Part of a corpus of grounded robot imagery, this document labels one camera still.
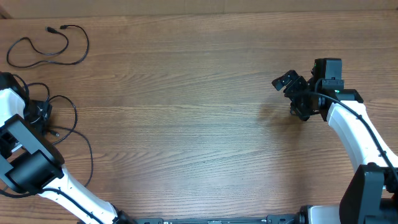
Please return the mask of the black cable remaining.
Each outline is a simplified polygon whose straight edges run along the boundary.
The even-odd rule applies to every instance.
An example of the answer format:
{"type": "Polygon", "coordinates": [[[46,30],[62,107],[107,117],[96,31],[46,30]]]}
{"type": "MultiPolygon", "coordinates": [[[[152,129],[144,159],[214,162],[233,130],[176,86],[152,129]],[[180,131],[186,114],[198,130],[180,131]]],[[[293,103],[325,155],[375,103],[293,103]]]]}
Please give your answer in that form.
{"type": "Polygon", "coordinates": [[[60,134],[55,131],[56,129],[61,129],[61,130],[64,130],[64,131],[69,131],[71,133],[75,133],[75,134],[79,135],[80,137],[82,137],[86,141],[87,146],[88,146],[88,150],[89,150],[89,153],[90,153],[90,176],[89,176],[88,180],[86,181],[86,183],[84,184],[84,186],[87,187],[90,184],[91,180],[92,180],[93,171],[94,171],[93,150],[92,150],[92,147],[91,147],[89,139],[84,134],[82,134],[79,131],[76,131],[75,129],[61,127],[61,126],[50,126],[50,129],[48,129],[47,132],[50,133],[53,136],[59,137],[60,134]]]}

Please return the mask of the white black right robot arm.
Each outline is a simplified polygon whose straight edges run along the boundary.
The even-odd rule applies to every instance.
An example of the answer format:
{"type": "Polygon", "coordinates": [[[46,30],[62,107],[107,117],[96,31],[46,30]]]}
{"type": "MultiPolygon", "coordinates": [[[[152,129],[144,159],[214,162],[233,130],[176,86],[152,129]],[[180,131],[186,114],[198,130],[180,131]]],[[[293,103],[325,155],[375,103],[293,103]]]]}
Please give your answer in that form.
{"type": "Polygon", "coordinates": [[[298,223],[397,223],[397,155],[386,145],[359,93],[345,89],[340,73],[294,70],[272,81],[291,100],[290,112],[306,121],[320,114],[335,131],[354,169],[338,205],[308,206],[298,223]]]}

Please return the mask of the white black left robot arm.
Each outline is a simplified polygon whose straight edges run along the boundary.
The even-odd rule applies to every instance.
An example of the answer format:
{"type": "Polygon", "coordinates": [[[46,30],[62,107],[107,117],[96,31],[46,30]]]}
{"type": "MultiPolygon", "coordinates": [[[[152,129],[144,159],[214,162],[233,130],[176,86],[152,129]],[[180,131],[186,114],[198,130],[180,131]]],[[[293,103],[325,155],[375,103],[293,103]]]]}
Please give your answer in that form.
{"type": "Polygon", "coordinates": [[[125,212],[96,197],[69,173],[63,156],[44,137],[51,111],[49,100],[31,100],[22,78],[1,73],[1,180],[13,191],[1,191],[1,195],[39,195],[82,223],[133,223],[125,212]]]}

